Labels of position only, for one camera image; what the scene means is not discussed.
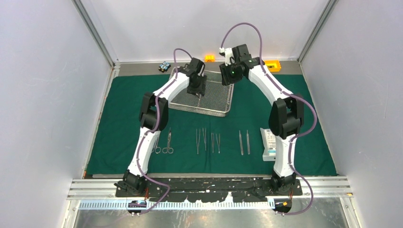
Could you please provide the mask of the white paper packet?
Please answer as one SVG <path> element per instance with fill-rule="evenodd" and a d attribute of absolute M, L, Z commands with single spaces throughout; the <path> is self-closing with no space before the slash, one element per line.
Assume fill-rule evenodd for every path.
<path fill-rule="evenodd" d="M 262 159 L 265 162 L 274 162 L 276 159 L 276 137 L 270 129 L 260 128 L 264 151 Z"/>

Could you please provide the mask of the metal mesh tray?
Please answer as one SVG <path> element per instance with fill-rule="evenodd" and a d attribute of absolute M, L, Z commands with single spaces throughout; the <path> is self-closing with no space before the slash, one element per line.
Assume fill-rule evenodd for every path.
<path fill-rule="evenodd" d="M 204 75 L 207 77 L 204 95 L 192 95 L 184 89 L 172 99 L 169 107 L 180 111 L 225 117 L 231 109 L 234 85 L 222 85 L 220 72 L 206 70 Z"/>

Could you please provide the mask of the orange toy brick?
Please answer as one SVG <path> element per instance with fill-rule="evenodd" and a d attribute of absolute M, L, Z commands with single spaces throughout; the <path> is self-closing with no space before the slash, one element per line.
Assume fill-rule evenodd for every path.
<path fill-rule="evenodd" d="M 215 62 L 215 55 L 205 55 L 204 61 L 205 62 Z"/>

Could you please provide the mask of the small blue black toy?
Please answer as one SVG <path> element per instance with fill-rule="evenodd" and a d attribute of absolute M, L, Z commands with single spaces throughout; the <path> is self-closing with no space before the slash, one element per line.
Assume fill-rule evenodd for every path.
<path fill-rule="evenodd" d="M 167 72 L 170 67 L 171 67 L 171 64 L 166 62 L 166 61 L 164 61 L 159 65 L 158 70 L 160 72 L 164 73 L 164 72 Z"/>

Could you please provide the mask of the yellow toy block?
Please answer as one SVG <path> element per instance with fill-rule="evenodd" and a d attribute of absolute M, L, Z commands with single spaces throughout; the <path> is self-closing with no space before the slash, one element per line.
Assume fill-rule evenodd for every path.
<path fill-rule="evenodd" d="M 270 72 L 279 72 L 281 70 L 279 60 L 264 60 L 264 63 Z"/>

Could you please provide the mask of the aluminium frame rail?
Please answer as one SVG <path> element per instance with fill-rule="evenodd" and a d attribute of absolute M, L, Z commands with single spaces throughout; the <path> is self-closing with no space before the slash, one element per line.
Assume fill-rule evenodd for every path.
<path fill-rule="evenodd" d="M 306 177 L 315 198 L 353 198 L 345 176 Z M 70 185 L 68 200 L 114 198 L 118 179 L 74 179 Z"/>

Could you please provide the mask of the steel scissors blade pair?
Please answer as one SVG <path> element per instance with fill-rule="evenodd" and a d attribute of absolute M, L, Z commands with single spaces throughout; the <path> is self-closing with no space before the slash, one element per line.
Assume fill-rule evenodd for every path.
<path fill-rule="evenodd" d="M 172 141 L 172 131 L 170 128 L 167 137 L 167 145 L 162 149 L 162 153 L 173 154 L 174 149 L 171 147 L 171 141 Z"/>

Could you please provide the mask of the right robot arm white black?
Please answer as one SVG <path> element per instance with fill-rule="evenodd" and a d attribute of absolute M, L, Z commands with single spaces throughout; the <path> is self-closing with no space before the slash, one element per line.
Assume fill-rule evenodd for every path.
<path fill-rule="evenodd" d="M 304 104 L 271 74 L 259 57 L 251 56 L 247 45 L 221 47 L 219 54 L 225 58 L 220 65 L 224 86 L 245 77 L 260 89 L 271 104 L 269 129 L 276 138 L 276 158 L 270 186 L 274 193 L 283 195 L 296 181 L 294 143 L 304 124 Z"/>

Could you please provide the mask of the long steel forceps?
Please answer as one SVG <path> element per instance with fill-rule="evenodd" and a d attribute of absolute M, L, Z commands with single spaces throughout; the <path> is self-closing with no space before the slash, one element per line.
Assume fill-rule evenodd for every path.
<path fill-rule="evenodd" d="M 197 151 L 197 154 L 199 154 L 200 138 L 201 138 L 200 129 L 196 129 L 196 151 Z"/>

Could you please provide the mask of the thin steel tweezers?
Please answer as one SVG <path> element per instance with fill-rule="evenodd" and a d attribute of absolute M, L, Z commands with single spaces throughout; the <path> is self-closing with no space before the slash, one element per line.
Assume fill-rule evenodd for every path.
<path fill-rule="evenodd" d="M 217 142 L 218 153 L 220 153 L 221 152 L 221 149 L 220 149 L 221 136 L 220 136 L 220 134 L 216 134 L 216 142 Z"/>

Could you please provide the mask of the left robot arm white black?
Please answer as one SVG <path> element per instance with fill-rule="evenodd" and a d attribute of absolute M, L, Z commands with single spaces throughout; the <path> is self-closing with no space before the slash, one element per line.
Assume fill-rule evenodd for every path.
<path fill-rule="evenodd" d="M 174 76 L 154 92 L 143 95 L 139 113 L 139 140 L 132 161 L 123 179 L 115 183 L 117 192 L 127 192 L 135 197 L 145 193 L 148 165 L 152 149 L 169 120 L 169 104 L 182 90 L 201 95 L 205 92 L 205 64 L 192 58 L 190 63 L 173 69 Z"/>

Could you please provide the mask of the green surgical cloth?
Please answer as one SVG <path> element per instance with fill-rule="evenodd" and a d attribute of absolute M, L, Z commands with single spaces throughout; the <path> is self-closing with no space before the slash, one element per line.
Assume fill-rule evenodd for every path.
<path fill-rule="evenodd" d="M 144 93 L 153 92 L 168 81 L 167 75 L 119 76 L 111 84 L 86 172 L 123 174 L 130 164 L 139 139 L 139 111 Z M 152 154 L 149 173 L 271 174 L 273 163 L 263 161 L 264 146 L 260 128 L 268 127 L 271 105 L 262 92 L 244 79 L 234 86 L 227 116 L 216 117 L 179 110 L 169 111 L 169 122 L 162 131 L 159 146 L 167 145 L 172 131 L 173 154 Z M 207 151 L 202 128 L 207 129 Z M 200 129 L 199 154 L 196 129 Z M 240 153 L 241 130 L 244 155 Z M 250 155 L 246 132 L 249 131 Z M 214 133 L 214 153 L 211 152 Z M 216 134 L 221 136 L 218 153 Z"/>

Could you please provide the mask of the steel scalpel handle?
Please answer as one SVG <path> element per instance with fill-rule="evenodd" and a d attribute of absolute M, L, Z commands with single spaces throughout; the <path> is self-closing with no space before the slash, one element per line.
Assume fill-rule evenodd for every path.
<path fill-rule="evenodd" d="M 249 139 L 249 131 L 248 130 L 246 132 L 246 138 L 247 138 L 247 151 L 248 151 L 248 155 L 250 155 L 250 139 Z"/>
<path fill-rule="evenodd" d="M 243 141 L 242 141 L 241 130 L 239 130 L 239 142 L 240 142 L 240 153 L 243 156 L 244 155 L 244 150 L 243 150 Z"/>

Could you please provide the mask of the surgical scissors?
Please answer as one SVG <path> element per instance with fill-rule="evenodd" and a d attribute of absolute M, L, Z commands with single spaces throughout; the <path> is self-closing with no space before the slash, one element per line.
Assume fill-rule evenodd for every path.
<path fill-rule="evenodd" d="M 159 154 L 161 152 L 161 147 L 159 147 L 159 139 L 160 137 L 157 137 L 157 139 L 155 140 L 154 146 L 152 148 L 152 152 Z"/>

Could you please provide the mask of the steel spatula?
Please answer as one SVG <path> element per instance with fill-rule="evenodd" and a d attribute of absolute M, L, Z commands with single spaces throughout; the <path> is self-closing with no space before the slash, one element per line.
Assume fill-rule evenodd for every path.
<path fill-rule="evenodd" d="M 202 128 L 202 132 L 203 132 L 204 148 L 205 148 L 205 151 L 207 151 L 207 129 Z"/>

